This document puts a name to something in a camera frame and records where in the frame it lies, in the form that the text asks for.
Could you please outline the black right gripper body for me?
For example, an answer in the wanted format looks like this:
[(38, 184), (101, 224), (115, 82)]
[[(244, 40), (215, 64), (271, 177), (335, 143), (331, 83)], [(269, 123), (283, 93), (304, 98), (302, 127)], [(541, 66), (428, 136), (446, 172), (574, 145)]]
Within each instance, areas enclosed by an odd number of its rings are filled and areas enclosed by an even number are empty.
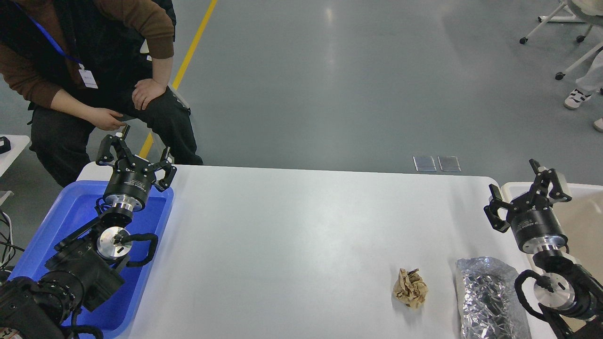
[(535, 255), (544, 250), (559, 250), (567, 245), (567, 235), (552, 206), (551, 202), (544, 202), (526, 208), (517, 206), (507, 212), (507, 221), (521, 252)]

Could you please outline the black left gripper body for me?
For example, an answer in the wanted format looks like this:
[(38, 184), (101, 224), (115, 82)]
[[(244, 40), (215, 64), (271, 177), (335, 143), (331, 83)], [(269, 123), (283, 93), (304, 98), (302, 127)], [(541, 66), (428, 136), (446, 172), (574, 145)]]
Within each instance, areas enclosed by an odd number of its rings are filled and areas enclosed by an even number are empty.
[(103, 194), (104, 202), (110, 205), (125, 203), (130, 210), (143, 210), (147, 204), (155, 174), (148, 171), (147, 160), (118, 160)]

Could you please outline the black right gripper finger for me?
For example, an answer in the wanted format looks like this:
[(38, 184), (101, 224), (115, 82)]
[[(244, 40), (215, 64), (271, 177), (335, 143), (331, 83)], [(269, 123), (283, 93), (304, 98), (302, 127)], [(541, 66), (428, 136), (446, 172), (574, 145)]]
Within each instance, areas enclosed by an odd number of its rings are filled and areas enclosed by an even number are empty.
[[(503, 200), (498, 186), (489, 184), (491, 197), (489, 203), (484, 207), (485, 215), (491, 227), (500, 233), (506, 233), (511, 227), (511, 221), (518, 215), (518, 208), (510, 202)], [(499, 210), (506, 210), (505, 219), (500, 217)]]
[(565, 176), (554, 168), (543, 167), (535, 159), (529, 160), (535, 173), (534, 182), (530, 185), (529, 202), (531, 204), (555, 204), (570, 202), (570, 189)]

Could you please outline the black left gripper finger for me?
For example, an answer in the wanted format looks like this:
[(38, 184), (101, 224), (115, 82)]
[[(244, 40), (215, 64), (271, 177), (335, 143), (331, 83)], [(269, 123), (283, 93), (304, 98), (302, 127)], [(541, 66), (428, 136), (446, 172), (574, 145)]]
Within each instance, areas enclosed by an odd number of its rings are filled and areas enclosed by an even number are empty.
[(171, 148), (166, 146), (160, 156), (160, 160), (147, 164), (147, 178), (151, 185), (159, 192), (168, 189), (174, 180), (177, 168), (171, 161)]
[(135, 168), (135, 158), (125, 143), (127, 134), (106, 135), (101, 141), (96, 164), (112, 168)]

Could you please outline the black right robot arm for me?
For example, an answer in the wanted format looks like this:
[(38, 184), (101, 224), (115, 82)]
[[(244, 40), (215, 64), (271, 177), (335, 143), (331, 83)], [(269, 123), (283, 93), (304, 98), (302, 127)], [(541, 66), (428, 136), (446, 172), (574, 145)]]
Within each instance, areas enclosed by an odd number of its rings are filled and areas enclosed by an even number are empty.
[(519, 251), (531, 255), (540, 272), (528, 269), (514, 281), (519, 303), (527, 313), (551, 327), (558, 339), (600, 339), (602, 284), (570, 255), (567, 235), (553, 210), (570, 202), (565, 177), (530, 159), (535, 178), (528, 191), (510, 202), (491, 184), (484, 207), (491, 227), (511, 230)]

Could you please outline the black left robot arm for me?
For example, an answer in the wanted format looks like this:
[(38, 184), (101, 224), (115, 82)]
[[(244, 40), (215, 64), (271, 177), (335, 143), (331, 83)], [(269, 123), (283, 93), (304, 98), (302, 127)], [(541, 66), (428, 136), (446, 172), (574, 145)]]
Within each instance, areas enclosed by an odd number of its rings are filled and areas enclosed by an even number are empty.
[(95, 206), (97, 216), (54, 246), (41, 279), (19, 276), (1, 285), (3, 339), (103, 338), (99, 328), (77, 324), (82, 308), (97, 309), (125, 284), (123, 268), (146, 266), (155, 257), (158, 235), (132, 234), (127, 225), (153, 187), (170, 187), (177, 168), (170, 147), (152, 163), (130, 151), (126, 134), (107, 135), (99, 147), (96, 163), (111, 167), (112, 175)]

